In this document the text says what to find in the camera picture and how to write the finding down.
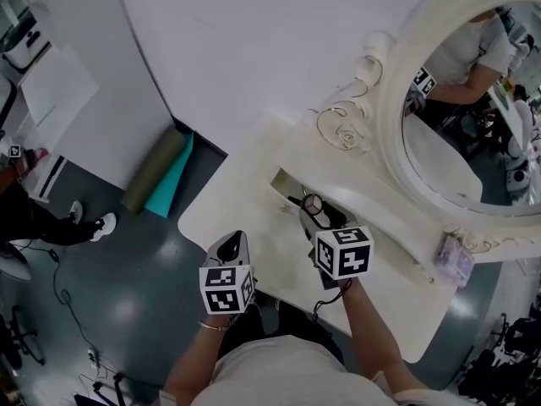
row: rolled mat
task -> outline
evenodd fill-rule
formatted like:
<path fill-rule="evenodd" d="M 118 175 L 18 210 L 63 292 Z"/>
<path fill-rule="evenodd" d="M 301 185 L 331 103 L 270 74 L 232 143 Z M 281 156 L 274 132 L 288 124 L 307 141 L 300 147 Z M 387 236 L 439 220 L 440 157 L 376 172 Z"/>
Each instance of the rolled mat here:
<path fill-rule="evenodd" d="M 184 136 L 173 127 L 160 135 L 126 188 L 122 198 L 126 209 L 134 214 L 143 210 L 146 201 L 185 147 Z"/>

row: gray floor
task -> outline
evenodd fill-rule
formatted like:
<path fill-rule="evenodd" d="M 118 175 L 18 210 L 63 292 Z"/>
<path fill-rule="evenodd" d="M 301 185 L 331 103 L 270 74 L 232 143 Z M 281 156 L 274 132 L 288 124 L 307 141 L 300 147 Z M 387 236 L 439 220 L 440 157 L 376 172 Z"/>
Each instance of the gray floor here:
<path fill-rule="evenodd" d="M 59 217 L 66 214 L 72 200 L 79 199 L 85 204 L 87 219 L 111 210 L 119 218 L 115 233 L 98 243 L 56 248 L 62 263 L 57 286 L 71 293 L 87 337 L 110 369 L 162 383 L 196 332 L 197 320 L 204 313 L 197 269 L 205 253 L 178 232 L 177 219 L 221 161 L 205 144 L 196 142 L 168 220 L 148 211 L 137 217 L 129 214 L 119 205 L 122 191 L 71 164 L 55 184 L 48 207 Z M 42 242 L 35 246 L 51 248 Z M 2 277 L 2 310 L 8 315 L 11 305 L 19 304 L 25 311 L 38 330 L 46 366 L 25 358 L 16 381 L 31 405 L 73 404 L 73 394 L 91 390 L 91 381 L 79 374 L 96 377 L 87 357 L 88 344 L 68 308 L 52 292 L 55 263 L 43 252 L 26 250 L 25 255 L 33 281 L 19 283 Z M 444 388 L 467 355 L 499 274 L 500 264 L 476 267 L 468 286 L 453 300 L 427 354 L 412 365 L 431 387 Z M 269 308 L 264 316 L 265 324 L 275 317 Z M 339 333 L 334 338 L 347 367 L 358 370 L 349 339 Z M 111 375 L 98 381 L 112 384 Z M 155 389 L 129 381 L 123 389 L 135 403 L 148 403 L 156 395 Z"/>

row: white paper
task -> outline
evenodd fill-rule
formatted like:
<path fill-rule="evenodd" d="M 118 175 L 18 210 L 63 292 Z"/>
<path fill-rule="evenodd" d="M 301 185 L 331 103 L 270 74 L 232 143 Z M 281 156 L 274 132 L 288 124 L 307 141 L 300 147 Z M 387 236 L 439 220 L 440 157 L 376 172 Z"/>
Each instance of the white paper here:
<path fill-rule="evenodd" d="M 67 45 L 47 51 L 21 88 L 43 146 L 52 151 L 99 85 Z"/>

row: silver bracelet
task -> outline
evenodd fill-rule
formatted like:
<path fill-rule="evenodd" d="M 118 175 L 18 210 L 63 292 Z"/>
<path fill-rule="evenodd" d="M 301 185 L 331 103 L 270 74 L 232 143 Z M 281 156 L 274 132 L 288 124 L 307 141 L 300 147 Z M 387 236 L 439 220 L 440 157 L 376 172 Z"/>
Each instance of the silver bracelet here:
<path fill-rule="evenodd" d="M 229 326 L 219 326 L 219 327 L 216 327 L 216 326 L 210 326 L 210 325 L 207 325 L 206 323 L 204 323 L 203 321 L 199 321 L 199 324 L 200 324 L 203 328 L 211 329 L 212 331 L 223 332 L 223 331 L 227 331 L 227 330 L 229 329 Z"/>

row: white mirror frame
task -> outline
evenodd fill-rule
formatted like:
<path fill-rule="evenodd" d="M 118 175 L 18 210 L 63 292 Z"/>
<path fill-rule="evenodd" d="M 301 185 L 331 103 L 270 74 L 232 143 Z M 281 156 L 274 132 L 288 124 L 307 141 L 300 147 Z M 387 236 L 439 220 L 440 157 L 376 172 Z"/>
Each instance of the white mirror frame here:
<path fill-rule="evenodd" d="M 377 135 L 382 156 L 401 187 L 429 212 L 466 228 L 490 229 L 522 236 L 541 235 L 541 205 L 492 206 L 433 191 L 410 163 L 402 138 L 403 103 L 415 74 L 448 35 L 489 9 L 541 0 L 424 0 L 404 26 L 393 47 L 380 84 Z"/>

